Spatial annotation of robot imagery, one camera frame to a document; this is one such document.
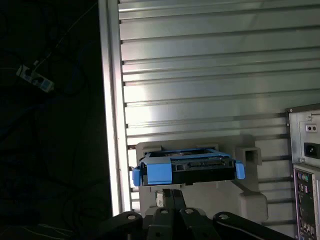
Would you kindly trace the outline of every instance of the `dark area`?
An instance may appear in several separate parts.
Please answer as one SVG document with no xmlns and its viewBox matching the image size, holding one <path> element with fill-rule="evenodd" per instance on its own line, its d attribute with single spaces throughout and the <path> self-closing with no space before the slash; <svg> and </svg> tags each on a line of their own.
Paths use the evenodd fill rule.
<svg viewBox="0 0 320 240">
<path fill-rule="evenodd" d="M 305 142 L 304 144 L 304 155 L 313 159 L 320 159 L 319 151 L 320 144 Z"/>
<path fill-rule="evenodd" d="M 3 0 L 0 43 L 0 240 L 70 239 L 111 217 L 97 1 Z"/>
</svg>

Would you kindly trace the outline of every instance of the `cable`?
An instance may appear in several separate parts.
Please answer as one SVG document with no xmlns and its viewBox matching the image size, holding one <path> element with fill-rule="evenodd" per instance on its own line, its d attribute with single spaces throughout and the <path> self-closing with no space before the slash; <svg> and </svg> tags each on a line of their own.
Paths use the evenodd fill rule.
<svg viewBox="0 0 320 240">
<path fill-rule="evenodd" d="M 38 232 L 35 232 L 35 231 L 32 231 L 26 227 L 21 227 L 22 229 L 32 233 L 32 234 L 35 234 L 35 235 L 38 235 L 38 236 L 43 236 L 43 237 L 46 237 L 46 238 L 49 238 L 49 239 L 56 239 L 56 240 L 65 240 L 65 238 L 60 238 L 60 237 L 54 237 L 54 236 L 49 236 L 49 235 L 46 235 L 46 234 L 42 234 L 42 233 L 38 233 Z"/>
<path fill-rule="evenodd" d="M 65 224 L 69 229 L 73 229 L 73 230 L 75 230 L 75 232 L 77 232 L 77 233 L 79 232 L 79 230 L 77 229 L 77 227 L 76 227 L 76 226 L 71 226 L 71 225 L 68 223 L 67 219 L 66 219 L 65 209 L 66 209 L 66 206 L 67 206 L 68 202 L 70 202 L 73 198 L 75 198 L 75 197 L 78 196 L 79 194 L 82 194 L 82 193 L 84 193 L 84 192 L 86 192 L 86 191 L 90 191 L 93 187 L 95 187 L 95 186 L 97 186 L 97 185 L 99 185 L 99 184 L 102 184 L 102 183 L 104 183 L 104 182 L 106 182 L 106 181 L 108 181 L 108 180 L 109 180 L 109 177 L 99 178 L 99 179 L 97 179 L 97 180 L 95 180 L 95 181 L 92 181 L 92 182 L 88 183 L 87 186 L 85 186 L 85 187 L 83 187 L 83 188 L 81 188 L 81 189 L 79 189 L 79 190 L 76 190 L 76 191 L 72 192 L 72 193 L 66 198 L 66 200 L 64 201 L 64 203 L 63 203 L 63 205 L 62 205 L 61 218 L 62 218 L 64 224 Z"/>
<path fill-rule="evenodd" d="M 68 230 L 68 229 L 59 228 L 59 227 L 55 227 L 55 226 L 50 226 L 50 225 L 44 224 L 44 223 L 39 224 L 39 226 L 41 226 L 43 228 L 47 228 L 47 229 L 56 229 L 56 230 L 65 231 L 65 232 L 69 232 L 69 233 L 73 233 L 74 232 L 74 231 L 71 231 L 71 230 Z"/>
<path fill-rule="evenodd" d="M 22 74 L 22 66 L 24 65 L 23 58 L 21 56 L 19 56 L 16 52 L 10 51 L 10 50 L 4 49 L 4 48 L 0 48 L 0 52 L 4 52 L 5 54 L 12 55 L 19 60 L 21 68 L 20 68 L 20 72 L 19 72 L 18 76 L 20 77 Z"/>
<path fill-rule="evenodd" d="M 56 228 L 54 228 L 54 227 L 47 227 L 47 226 L 41 226 L 41 227 L 44 227 L 44 228 L 47 228 L 47 229 L 51 229 L 51 230 L 54 230 L 54 231 L 56 231 L 57 233 L 59 233 L 59 234 L 61 234 L 61 235 L 64 235 L 64 236 L 67 236 L 67 237 L 70 237 L 71 235 L 67 235 L 67 234 L 65 234 L 65 233 L 63 233 L 63 232 L 61 232 L 61 231 L 59 231 L 59 230 L 57 230 Z"/>
<path fill-rule="evenodd" d="M 6 231 L 8 231 L 10 229 L 10 227 L 8 226 L 1 234 L 0 234 L 0 238 L 3 236 L 3 234 L 5 234 Z"/>
<path fill-rule="evenodd" d="M 243 232 L 244 234 L 247 234 L 247 235 L 249 235 L 249 236 L 251 236 L 251 237 L 254 237 L 255 239 L 266 240 L 265 238 L 260 237 L 260 236 L 258 236 L 258 235 L 256 235 L 256 234 L 252 233 L 252 232 L 248 232 L 248 231 L 246 231 L 246 230 L 244 230 L 244 229 L 242 229 L 242 228 L 240 228 L 240 227 L 232 226 L 232 225 L 229 225 L 229 224 L 224 223 L 224 222 L 221 222 L 221 221 L 216 221 L 216 223 L 218 223 L 218 224 L 220 224 L 220 225 L 222 225 L 222 226 L 225 226 L 225 227 L 228 227 L 228 228 L 231 228 L 231 229 L 234 229 L 234 230 L 238 230 L 238 231 L 240 231 L 240 232 Z"/>
<path fill-rule="evenodd" d="M 71 31 L 71 29 L 85 16 L 87 15 L 87 13 L 89 13 L 98 3 L 94 3 L 87 11 L 85 11 L 66 31 L 66 33 L 61 37 L 61 39 L 58 41 L 58 43 L 55 45 L 54 49 L 56 49 L 59 44 L 63 41 L 63 39 L 68 35 L 68 33 Z M 50 56 L 52 55 L 52 51 L 42 60 L 40 61 L 35 68 L 33 69 L 33 71 L 37 70 L 38 67 L 40 67 L 41 64 L 43 64 L 48 58 L 50 58 Z"/>
<path fill-rule="evenodd" d="M 15 68 L 15 67 L 0 67 L 0 70 L 15 70 L 15 71 L 18 71 L 19 68 Z"/>
</svg>

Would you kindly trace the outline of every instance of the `ports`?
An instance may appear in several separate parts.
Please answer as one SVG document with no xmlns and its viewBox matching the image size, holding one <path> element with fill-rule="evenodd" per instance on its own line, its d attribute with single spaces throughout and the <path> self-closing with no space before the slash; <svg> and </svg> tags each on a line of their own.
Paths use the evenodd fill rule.
<svg viewBox="0 0 320 240">
<path fill-rule="evenodd" d="M 302 180 L 306 181 L 306 182 L 309 182 L 309 177 L 307 174 L 303 174 L 302 175 Z"/>
<path fill-rule="evenodd" d="M 318 128 L 316 124 L 311 124 L 311 125 L 306 125 L 305 130 L 308 133 L 316 133 L 318 131 Z"/>
</svg>

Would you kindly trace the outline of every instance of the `metal screw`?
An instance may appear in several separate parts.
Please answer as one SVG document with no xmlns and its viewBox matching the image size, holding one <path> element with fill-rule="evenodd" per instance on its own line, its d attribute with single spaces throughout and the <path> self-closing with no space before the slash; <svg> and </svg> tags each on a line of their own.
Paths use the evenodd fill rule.
<svg viewBox="0 0 320 240">
<path fill-rule="evenodd" d="M 192 209 L 186 209 L 186 210 L 185 210 L 185 213 L 186 213 L 186 214 L 193 214 L 194 211 L 193 211 Z"/>
<path fill-rule="evenodd" d="M 222 220 L 227 220 L 227 219 L 229 218 L 229 216 L 228 216 L 228 215 L 225 215 L 225 214 L 221 214 L 221 215 L 219 216 L 219 218 L 221 218 Z"/>
</svg>

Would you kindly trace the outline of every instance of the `aluminum panel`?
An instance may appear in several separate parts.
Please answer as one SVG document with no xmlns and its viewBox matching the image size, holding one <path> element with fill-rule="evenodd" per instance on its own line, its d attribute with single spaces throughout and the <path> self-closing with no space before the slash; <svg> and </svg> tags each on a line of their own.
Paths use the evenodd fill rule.
<svg viewBox="0 0 320 240">
<path fill-rule="evenodd" d="M 319 91 L 302 91 L 268 95 L 230 97 L 230 99 L 196 99 L 164 101 L 125 108 L 126 123 L 176 121 L 283 113 L 290 106 L 300 106 L 319 101 Z"/>
<path fill-rule="evenodd" d="M 131 124 L 126 130 L 128 137 L 158 135 L 158 134 L 174 134 L 192 131 L 207 132 L 207 131 L 230 131 L 242 129 L 256 129 L 257 132 L 263 128 L 283 128 L 286 126 L 284 117 L 264 115 L 261 119 L 240 119 L 231 118 L 209 118 L 200 121 L 184 120 L 181 122 L 157 122 L 156 124 L 141 123 Z"/>
<path fill-rule="evenodd" d="M 254 72 L 255 68 L 248 68 L 248 71 Z M 218 74 L 215 69 L 211 70 L 211 75 Z M 308 89 L 320 89 L 320 71 L 310 72 L 285 72 L 277 74 L 249 74 L 240 76 L 225 76 L 225 77 L 210 77 L 201 80 L 201 78 L 191 81 L 167 81 L 154 84 L 137 84 L 124 87 L 124 101 L 142 102 L 142 101 L 157 101 L 166 99 L 185 99 L 185 98 L 205 98 L 205 97 L 218 97 L 218 96 L 232 96 L 242 94 L 259 94 L 259 93 L 272 93 L 280 91 L 298 91 Z"/>
<path fill-rule="evenodd" d="M 129 162 L 129 167 L 136 167 L 137 166 L 137 156 L 136 156 L 135 149 L 128 150 L 128 162 Z"/>
<path fill-rule="evenodd" d="M 283 113 L 320 100 L 320 0 L 115 2 L 108 11 L 119 13 L 111 28 L 121 46 L 112 86 L 119 165 L 136 165 L 141 142 L 253 135 L 264 161 L 259 190 L 272 203 L 265 224 L 292 234 L 293 205 L 281 203 L 293 187 Z M 137 188 L 127 185 L 139 211 Z"/>
<path fill-rule="evenodd" d="M 257 171 L 259 180 L 289 178 L 292 166 L 290 160 L 264 161 L 257 166 Z"/>
<path fill-rule="evenodd" d="M 140 19 L 175 15 L 191 15 L 205 13 L 221 13 L 231 11 L 267 10 L 283 7 L 301 7 L 317 5 L 317 0 L 166 0 L 137 3 L 123 3 L 119 5 L 120 19 Z"/>
<path fill-rule="evenodd" d="M 268 222 L 280 222 L 280 221 L 292 221 L 295 220 L 296 216 L 294 214 L 295 210 L 294 203 L 277 203 L 268 204 Z"/>
<path fill-rule="evenodd" d="M 170 58 L 208 54 L 227 54 L 280 49 L 318 47 L 320 30 L 284 29 L 217 36 L 169 37 L 139 40 L 121 45 L 122 60 Z"/>
<path fill-rule="evenodd" d="M 296 230 L 295 224 L 286 224 L 286 225 L 277 225 L 277 226 L 268 226 L 268 228 L 275 230 L 277 232 L 280 232 L 284 235 L 287 235 L 291 238 L 295 238 L 295 230 Z"/>
<path fill-rule="evenodd" d="M 319 60 L 309 61 L 291 61 L 291 62 L 277 62 L 277 63 L 264 63 L 264 64 L 248 64 L 239 66 L 222 66 L 211 68 L 175 70 L 166 72 L 148 72 L 126 74 L 123 76 L 125 82 L 132 81 L 145 81 L 157 79 L 178 79 L 178 78 L 191 78 L 195 76 L 220 76 L 220 75 L 233 75 L 233 74 L 247 74 L 247 73 L 264 73 L 274 71 L 288 71 L 297 69 L 317 69 L 320 67 Z"/>
<path fill-rule="evenodd" d="M 261 156 L 264 159 L 276 156 L 286 156 L 287 160 L 291 160 L 288 149 L 289 139 L 273 139 L 259 140 L 255 142 L 255 146 L 261 149 Z"/>
<path fill-rule="evenodd" d="M 276 190 L 293 190 L 294 183 L 292 181 L 259 183 L 259 191 L 276 191 Z"/>
<path fill-rule="evenodd" d="M 218 66 L 237 66 L 245 64 L 262 64 L 283 61 L 318 59 L 320 48 L 303 48 L 295 50 L 277 50 L 264 52 L 242 52 L 223 55 L 200 55 L 189 57 L 172 57 L 164 59 L 141 59 L 124 61 L 124 74 L 143 73 L 164 70 L 197 69 Z"/>
<path fill-rule="evenodd" d="M 266 128 L 246 128 L 246 129 L 225 129 L 220 131 L 192 131 L 183 133 L 164 133 L 152 135 L 129 136 L 127 138 L 128 145 L 136 145 L 143 142 L 165 141 L 165 140 L 180 140 L 180 139 L 201 139 L 211 137 L 225 137 L 234 135 L 253 135 L 255 137 L 285 135 L 287 130 L 285 127 L 266 127 Z"/>
<path fill-rule="evenodd" d="M 281 202 L 281 200 L 295 200 L 295 191 L 293 189 L 270 190 L 262 191 L 261 193 L 266 196 L 268 203 Z"/>
<path fill-rule="evenodd" d="M 123 22 L 120 25 L 120 37 L 122 40 L 132 40 L 274 28 L 300 28 L 318 25 L 318 17 L 318 9 L 290 9 L 260 13 L 232 12 L 230 15 L 216 16 L 195 14 L 142 22 Z"/>
</svg>

